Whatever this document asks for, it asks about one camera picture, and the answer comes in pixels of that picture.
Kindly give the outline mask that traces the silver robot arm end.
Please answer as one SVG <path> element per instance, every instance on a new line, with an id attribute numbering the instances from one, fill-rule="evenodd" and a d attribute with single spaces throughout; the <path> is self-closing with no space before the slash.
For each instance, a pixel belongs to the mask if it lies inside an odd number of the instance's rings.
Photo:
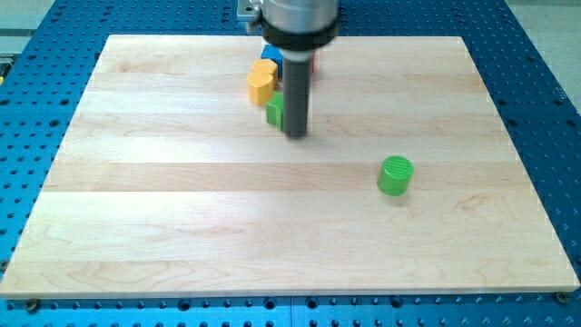
<path id="1" fill-rule="evenodd" d="M 237 0 L 237 16 L 247 31 L 279 48 L 292 62 L 307 62 L 338 34 L 338 0 Z"/>

